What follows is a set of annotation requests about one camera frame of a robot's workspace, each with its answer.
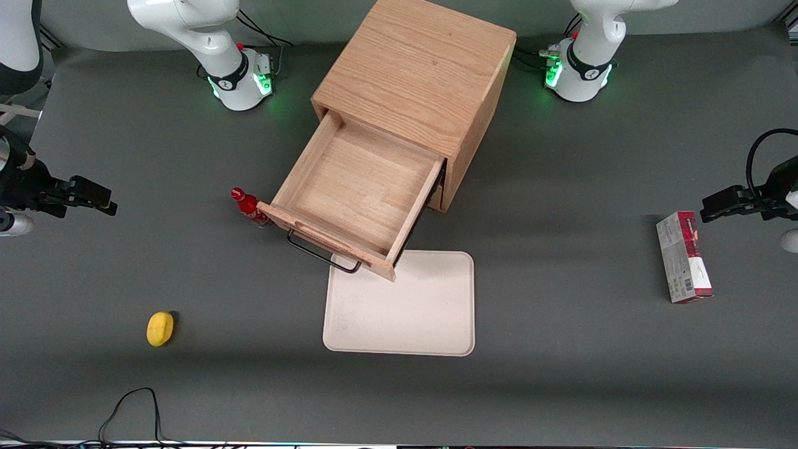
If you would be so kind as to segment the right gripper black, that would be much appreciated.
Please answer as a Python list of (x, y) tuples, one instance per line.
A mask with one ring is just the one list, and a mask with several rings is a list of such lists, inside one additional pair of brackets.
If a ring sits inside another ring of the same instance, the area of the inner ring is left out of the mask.
[[(35, 162), (28, 170), (15, 168), (9, 172), (9, 207), (12, 210), (43, 212), (53, 217), (64, 218), (67, 207), (53, 199), (59, 199), (57, 185), (60, 180), (53, 177), (46, 165)], [(83, 201), (82, 207), (97, 210), (108, 216), (116, 216), (118, 205), (111, 201), (112, 192), (85, 177), (71, 177), (67, 182), (69, 197)]]

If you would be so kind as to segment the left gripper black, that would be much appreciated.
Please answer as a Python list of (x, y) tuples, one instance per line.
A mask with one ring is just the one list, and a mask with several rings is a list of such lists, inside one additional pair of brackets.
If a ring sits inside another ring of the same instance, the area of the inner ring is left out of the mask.
[[(797, 156), (786, 162), (776, 165), (767, 176), (763, 185), (755, 186), (752, 177), (754, 156), (748, 156), (746, 161), (746, 183), (751, 193), (752, 201), (757, 210), (767, 215), (763, 220), (781, 217), (789, 221), (796, 220), (796, 206), (789, 202), (787, 196), (795, 193), (793, 190), (797, 182)], [(730, 186), (717, 191), (703, 199), (703, 210), (700, 211), (701, 221), (710, 223), (721, 217), (733, 215), (733, 210), (745, 208), (749, 204), (746, 188), (743, 186)]]

